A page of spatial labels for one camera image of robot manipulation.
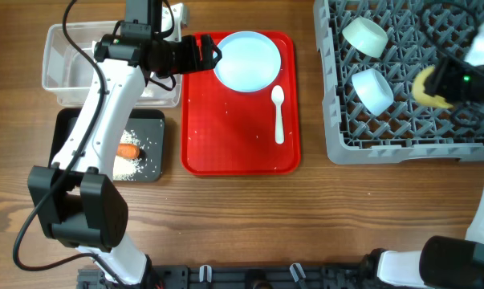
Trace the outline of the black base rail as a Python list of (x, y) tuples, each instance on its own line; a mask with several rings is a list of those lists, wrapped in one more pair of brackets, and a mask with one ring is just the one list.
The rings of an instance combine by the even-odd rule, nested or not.
[(378, 288), (357, 267), (187, 267), (155, 266), (160, 288)]

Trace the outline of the yellow cup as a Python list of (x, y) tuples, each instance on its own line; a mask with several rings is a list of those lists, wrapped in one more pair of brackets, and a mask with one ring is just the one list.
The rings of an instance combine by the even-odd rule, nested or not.
[(434, 72), (434, 66), (429, 66), (426, 69), (420, 71), (413, 81), (412, 96), (415, 101), (421, 105), (431, 108), (453, 108), (452, 104), (449, 104), (441, 96), (430, 96), (425, 93), (425, 81)]

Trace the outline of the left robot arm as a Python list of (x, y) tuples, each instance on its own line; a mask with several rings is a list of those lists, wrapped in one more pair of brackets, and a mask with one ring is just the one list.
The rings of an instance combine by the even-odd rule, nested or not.
[(163, 30), (166, 1), (129, 1), (125, 18), (86, 60), (92, 85), (61, 149), (28, 177), (43, 233), (96, 261), (112, 287), (161, 288), (149, 256), (127, 235), (128, 205), (113, 185), (117, 149), (132, 109), (148, 83), (216, 67), (222, 53), (209, 35), (171, 39)]

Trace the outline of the white rice pile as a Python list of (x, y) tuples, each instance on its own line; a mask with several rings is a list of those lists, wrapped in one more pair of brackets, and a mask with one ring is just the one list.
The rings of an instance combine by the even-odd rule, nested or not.
[(153, 154), (158, 142), (149, 136), (138, 137), (134, 130), (124, 130), (120, 144), (134, 144), (140, 149), (137, 159), (124, 159), (116, 155), (113, 166), (114, 181), (155, 181), (159, 175), (159, 165)]

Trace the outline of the orange carrot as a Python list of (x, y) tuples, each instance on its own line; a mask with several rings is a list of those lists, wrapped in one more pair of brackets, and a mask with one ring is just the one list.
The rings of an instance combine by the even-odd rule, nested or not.
[(140, 155), (140, 149), (135, 144), (119, 144), (116, 155), (124, 159), (137, 159)]

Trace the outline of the clear plastic bin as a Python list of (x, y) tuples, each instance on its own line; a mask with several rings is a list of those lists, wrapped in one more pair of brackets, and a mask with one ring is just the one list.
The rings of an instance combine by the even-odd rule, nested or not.
[[(71, 22), (67, 33), (89, 57), (93, 47), (102, 36), (113, 31), (114, 21)], [(49, 28), (43, 55), (43, 88), (55, 94), (57, 102), (66, 107), (83, 106), (90, 86), (94, 69), (90, 63), (67, 41), (63, 27), (55, 24)], [(182, 77), (175, 77), (176, 87), (166, 91), (154, 83), (149, 83), (136, 106), (150, 108), (173, 108), (181, 99)]]

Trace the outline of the light blue small bowl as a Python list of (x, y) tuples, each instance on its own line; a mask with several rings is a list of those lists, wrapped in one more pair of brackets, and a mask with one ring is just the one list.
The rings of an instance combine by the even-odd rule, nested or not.
[(393, 103), (394, 96), (388, 81), (376, 69), (370, 68), (351, 77), (352, 86), (362, 104), (374, 115), (379, 116)]

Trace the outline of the black waste tray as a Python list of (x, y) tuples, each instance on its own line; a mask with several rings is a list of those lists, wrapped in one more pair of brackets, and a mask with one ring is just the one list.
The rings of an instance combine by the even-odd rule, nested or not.
[[(51, 164), (55, 154), (63, 147), (64, 142), (70, 136), (80, 111), (80, 108), (65, 108), (57, 115), (49, 164)], [(157, 181), (162, 174), (165, 115), (156, 109), (133, 109), (124, 130), (131, 129), (136, 132), (140, 139), (143, 136), (149, 136), (158, 142), (157, 151), (153, 154), (159, 165), (160, 175), (156, 179)]]

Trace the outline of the mint green bowl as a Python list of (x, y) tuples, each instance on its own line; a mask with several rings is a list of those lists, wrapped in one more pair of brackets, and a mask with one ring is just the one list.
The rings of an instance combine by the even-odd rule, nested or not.
[(343, 37), (359, 52), (373, 58), (380, 58), (388, 43), (387, 33), (370, 19), (358, 17), (343, 30)]

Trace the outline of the red serving tray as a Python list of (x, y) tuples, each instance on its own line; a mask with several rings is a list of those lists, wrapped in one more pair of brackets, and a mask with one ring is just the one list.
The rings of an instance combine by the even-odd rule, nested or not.
[(293, 172), (301, 161), (295, 47), (281, 31), (265, 31), (279, 49), (284, 142), (275, 142), (270, 88), (233, 91), (213, 71), (184, 75), (181, 89), (181, 163), (201, 176), (272, 175)]

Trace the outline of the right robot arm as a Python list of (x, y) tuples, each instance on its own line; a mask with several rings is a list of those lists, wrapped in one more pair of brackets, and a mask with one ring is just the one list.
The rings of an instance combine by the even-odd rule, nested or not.
[[(484, 23), (477, 25), (470, 52), (464, 59), (448, 54), (434, 67), (421, 71), (413, 81), (413, 95), (420, 104), (436, 108), (451, 104), (484, 116)], [(421, 250), (375, 249), (360, 263), (361, 288), (484, 288), (484, 183), (481, 193), (470, 196), (462, 174), (435, 173), (395, 184), (392, 198), (381, 209), (393, 212), (395, 223), (410, 221), (430, 225), (470, 225), (463, 239), (433, 236)]]

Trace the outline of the grey dishwasher rack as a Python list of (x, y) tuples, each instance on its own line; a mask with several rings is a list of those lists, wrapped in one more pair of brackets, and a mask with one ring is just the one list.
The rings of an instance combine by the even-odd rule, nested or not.
[[(316, 46), (323, 67), (323, 120), (327, 155), (338, 165), (400, 163), (419, 158), (484, 161), (484, 121), (464, 128), (451, 112), (418, 104), (415, 76), (434, 65), (437, 51), (418, 31), (421, 1), (329, 1), (313, 6)], [(353, 48), (342, 36), (356, 18), (372, 20), (388, 36), (381, 57)], [(379, 116), (361, 102), (352, 77), (374, 69), (385, 77), (394, 101)]]

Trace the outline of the white plastic spoon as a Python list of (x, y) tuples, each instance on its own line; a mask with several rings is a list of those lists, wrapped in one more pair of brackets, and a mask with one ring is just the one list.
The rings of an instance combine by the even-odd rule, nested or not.
[(281, 86), (276, 85), (271, 92), (271, 100), (275, 105), (275, 142), (278, 145), (284, 143), (284, 128), (282, 105), (285, 100), (284, 91)]

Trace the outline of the light blue plate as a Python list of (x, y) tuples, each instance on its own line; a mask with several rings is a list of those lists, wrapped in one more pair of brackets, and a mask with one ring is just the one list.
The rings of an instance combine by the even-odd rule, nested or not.
[(277, 79), (281, 70), (282, 58), (277, 45), (261, 33), (234, 32), (222, 39), (217, 47), (222, 57), (214, 74), (233, 91), (261, 91)]

